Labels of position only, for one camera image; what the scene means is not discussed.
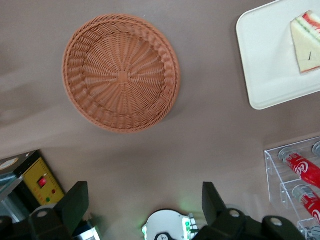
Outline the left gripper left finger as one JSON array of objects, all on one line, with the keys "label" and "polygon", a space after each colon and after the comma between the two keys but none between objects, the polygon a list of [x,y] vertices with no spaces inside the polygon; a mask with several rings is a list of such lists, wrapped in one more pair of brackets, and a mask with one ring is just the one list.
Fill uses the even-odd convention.
[{"label": "left gripper left finger", "polygon": [[40,208],[30,215],[31,238],[71,240],[88,208],[88,183],[78,181],[53,208]]}]

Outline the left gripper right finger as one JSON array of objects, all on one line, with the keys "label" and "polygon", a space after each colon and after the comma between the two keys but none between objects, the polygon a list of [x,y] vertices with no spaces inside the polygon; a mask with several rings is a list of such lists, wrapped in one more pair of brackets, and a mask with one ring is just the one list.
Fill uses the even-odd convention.
[{"label": "left gripper right finger", "polygon": [[202,211],[207,225],[199,231],[200,240],[249,240],[247,217],[227,207],[212,182],[202,184]]}]

